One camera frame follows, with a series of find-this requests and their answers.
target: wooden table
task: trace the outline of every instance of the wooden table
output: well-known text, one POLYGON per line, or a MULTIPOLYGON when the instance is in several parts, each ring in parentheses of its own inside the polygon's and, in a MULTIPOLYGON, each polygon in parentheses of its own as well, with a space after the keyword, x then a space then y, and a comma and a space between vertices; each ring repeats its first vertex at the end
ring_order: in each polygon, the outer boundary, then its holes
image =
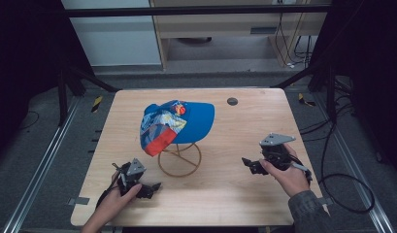
MULTIPOLYGON (((290 145, 312 170, 285 93, 275 88, 139 89, 116 94, 101 138, 93 155, 80 197, 87 205, 76 205, 74 225, 84 225, 115 168, 138 158, 147 168, 145 184, 161 182, 151 199, 136 199, 110 224, 118 226, 263 226, 289 225, 292 217, 288 196, 271 176, 253 175, 242 157, 262 157, 258 143, 269 133, 295 136, 290 145), (231 106, 227 99, 238 99, 231 106), (211 132, 197 145, 202 152, 198 170, 184 178, 166 175, 157 156, 141 149, 140 123, 146 106, 179 99, 215 105, 211 132)), ((179 168, 186 165, 176 164, 179 168)), ((311 188, 321 192, 313 171, 311 188)))

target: baseball cap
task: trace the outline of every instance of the baseball cap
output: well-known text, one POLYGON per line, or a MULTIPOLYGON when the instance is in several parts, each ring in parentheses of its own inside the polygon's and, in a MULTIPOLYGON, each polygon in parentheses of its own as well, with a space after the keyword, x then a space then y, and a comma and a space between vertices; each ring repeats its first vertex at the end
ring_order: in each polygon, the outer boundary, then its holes
POLYGON ((210 103, 172 100, 151 104, 141 122, 141 148, 155 156, 170 144, 196 143, 210 132, 214 117, 215 107, 210 103))

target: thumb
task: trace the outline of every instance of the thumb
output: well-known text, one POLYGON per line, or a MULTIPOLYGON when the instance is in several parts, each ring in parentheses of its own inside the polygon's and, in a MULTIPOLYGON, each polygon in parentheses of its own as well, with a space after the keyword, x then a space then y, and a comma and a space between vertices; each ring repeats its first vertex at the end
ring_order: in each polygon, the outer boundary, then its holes
POLYGON ((131 201, 138 194, 142 187, 143 185, 141 183, 137 183, 136 185, 132 186, 131 189, 129 189, 129 191, 122 196, 122 198, 126 202, 131 201))
POLYGON ((271 174, 271 176, 275 176, 276 173, 279 171, 276 167, 274 167, 274 165, 270 162, 268 162, 265 159, 259 159, 259 163, 261 164, 261 166, 265 169, 265 171, 267 171, 269 174, 271 174))

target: sleeve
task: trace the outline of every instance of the sleeve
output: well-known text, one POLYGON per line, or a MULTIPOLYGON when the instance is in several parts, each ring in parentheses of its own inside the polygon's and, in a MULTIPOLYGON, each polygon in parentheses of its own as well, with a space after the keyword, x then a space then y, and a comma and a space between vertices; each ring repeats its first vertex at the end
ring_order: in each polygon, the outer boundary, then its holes
POLYGON ((295 232, 336 232, 331 217, 324 211, 312 191, 294 195, 289 199, 288 206, 294 218, 295 232))

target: hand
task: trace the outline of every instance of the hand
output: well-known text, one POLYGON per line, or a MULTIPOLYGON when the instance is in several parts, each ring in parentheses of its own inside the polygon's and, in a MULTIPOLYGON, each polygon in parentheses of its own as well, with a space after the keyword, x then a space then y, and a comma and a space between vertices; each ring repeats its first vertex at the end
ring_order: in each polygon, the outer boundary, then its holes
MULTIPOLYGON (((288 144, 283 144, 286 150, 293 156, 297 156, 295 150, 288 144)), ((260 159, 261 166, 271 176, 273 176, 282 186, 283 190, 288 194, 289 197, 294 196, 302 191, 310 190, 307 179, 305 178, 304 172, 293 166, 289 166, 288 169, 282 171, 277 169, 270 162, 265 159, 260 159)))
POLYGON ((81 232, 99 232, 105 224, 117 216, 135 198, 141 187, 142 185, 138 183, 131 187, 123 196, 120 195, 119 188, 113 188, 83 226, 81 232))

